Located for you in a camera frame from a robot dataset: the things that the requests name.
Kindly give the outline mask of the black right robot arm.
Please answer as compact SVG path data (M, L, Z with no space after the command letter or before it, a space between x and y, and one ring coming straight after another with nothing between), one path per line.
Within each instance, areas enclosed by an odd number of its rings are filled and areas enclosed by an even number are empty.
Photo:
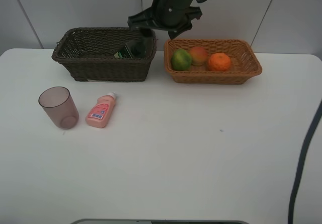
M128 17L129 29L138 29L142 42L133 48L134 52L143 53L147 49L153 30L167 31L170 39L192 29L192 20L200 19L200 7L193 7L196 1L201 4L207 0L153 0L149 8Z

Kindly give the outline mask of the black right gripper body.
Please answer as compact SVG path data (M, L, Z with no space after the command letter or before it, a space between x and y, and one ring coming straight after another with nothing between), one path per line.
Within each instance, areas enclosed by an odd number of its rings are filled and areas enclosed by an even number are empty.
M146 10L128 17L128 26L163 31L191 27L191 21L200 19L200 7L192 7L193 0L153 0Z

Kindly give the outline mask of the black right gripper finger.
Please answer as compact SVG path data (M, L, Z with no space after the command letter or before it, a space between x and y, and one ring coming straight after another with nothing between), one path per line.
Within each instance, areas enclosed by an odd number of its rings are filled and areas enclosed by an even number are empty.
M170 39L175 39L176 37L178 37L182 33L186 32L186 31L189 31L191 29L192 29L192 27L184 27L184 28L181 28L181 29L168 31L168 36L169 36Z
M144 53L142 53L142 58L149 56L149 53L153 47L153 31L148 28L139 29L142 37L142 43L144 45Z

